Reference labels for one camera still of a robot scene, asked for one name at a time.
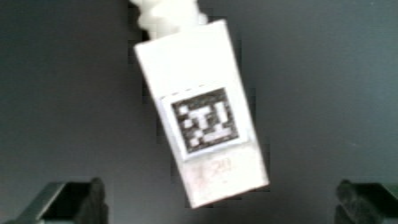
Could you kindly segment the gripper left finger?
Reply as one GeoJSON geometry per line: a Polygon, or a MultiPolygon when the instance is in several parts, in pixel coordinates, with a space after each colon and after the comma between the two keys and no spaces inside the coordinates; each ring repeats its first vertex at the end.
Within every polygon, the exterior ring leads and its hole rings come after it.
{"type": "Polygon", "coordinates": [[[14,224],[108,224],[104,184],[49,182],[15,218],[14,224]]]}

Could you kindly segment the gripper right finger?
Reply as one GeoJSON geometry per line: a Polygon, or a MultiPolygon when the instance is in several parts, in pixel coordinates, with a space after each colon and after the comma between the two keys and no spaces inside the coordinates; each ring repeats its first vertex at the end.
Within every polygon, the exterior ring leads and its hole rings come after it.
{"type": "Polygon", "coordinates": [[[335,197],[333,224],[398,224],[398,184],[342,180],[335,197]]]}

